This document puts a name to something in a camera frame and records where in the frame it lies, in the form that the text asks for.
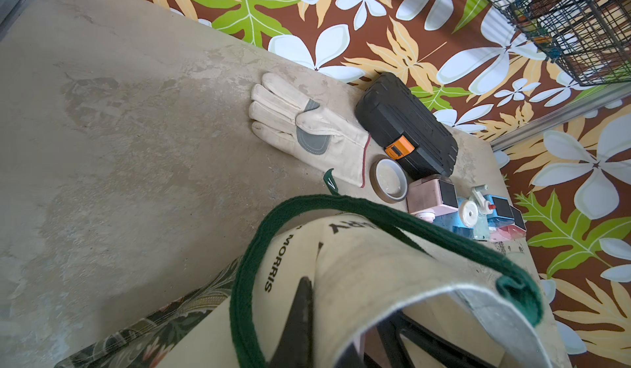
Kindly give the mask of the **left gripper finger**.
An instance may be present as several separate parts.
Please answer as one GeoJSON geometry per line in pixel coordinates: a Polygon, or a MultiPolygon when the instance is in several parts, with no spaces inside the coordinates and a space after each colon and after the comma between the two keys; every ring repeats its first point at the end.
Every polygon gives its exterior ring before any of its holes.
{"type": "Polygon", "coordinates": [[[314,365],[313,306],[312,281],[308,277],[302,277],[269,367],[309,368],[314,365]]]}

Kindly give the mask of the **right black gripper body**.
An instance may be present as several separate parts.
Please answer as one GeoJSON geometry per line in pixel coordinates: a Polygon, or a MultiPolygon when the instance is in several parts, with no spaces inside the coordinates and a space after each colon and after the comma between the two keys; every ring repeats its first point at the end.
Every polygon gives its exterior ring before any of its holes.
{"type": "Polygon", "coordinates": [[[493,367],[487,361],[421,326],[402,310],[381,321],[376,329],[391,367],[413,367],[412,358],[404,346],[405,338],[444,367],[493,367]]]}

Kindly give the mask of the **cream tote bag green handles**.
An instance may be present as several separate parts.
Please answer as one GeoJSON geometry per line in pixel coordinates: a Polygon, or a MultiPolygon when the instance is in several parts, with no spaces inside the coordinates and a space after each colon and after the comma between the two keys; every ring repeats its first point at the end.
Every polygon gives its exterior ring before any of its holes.
{"type": "MultiPolygon", "coordinates": [[[[548,367],[535,280],[482,244],[369,200],[306,195],[261,222],[205,287],[61,361],[63,367],[269,367],[302,277],[312,367],[390,366],[376,325],[402,310],[493,367],[548,367]]],[[[413,367],[444,367],[404,339],[413,367]]]]}

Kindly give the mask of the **blue pencil sharpener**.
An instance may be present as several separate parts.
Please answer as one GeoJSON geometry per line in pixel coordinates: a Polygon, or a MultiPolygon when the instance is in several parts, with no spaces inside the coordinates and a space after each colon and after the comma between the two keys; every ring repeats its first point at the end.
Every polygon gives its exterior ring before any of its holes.
{"type": "Polygon", "coordinates": [[[477,238],[475,228],[478,217],[478,205],[473,200],[458,198],[458,209],[453,213],[436,217],[433,223],[437,227],[473,240],[477,238]]]}
{"type": "Polygon", "coordinates": [[[502,228],[514,224],[514,215],[509,200],[497,195],[485,195],[485,198],[495,207],[491,214],[487,215],[487,222],[490,227],[502,228]]]}

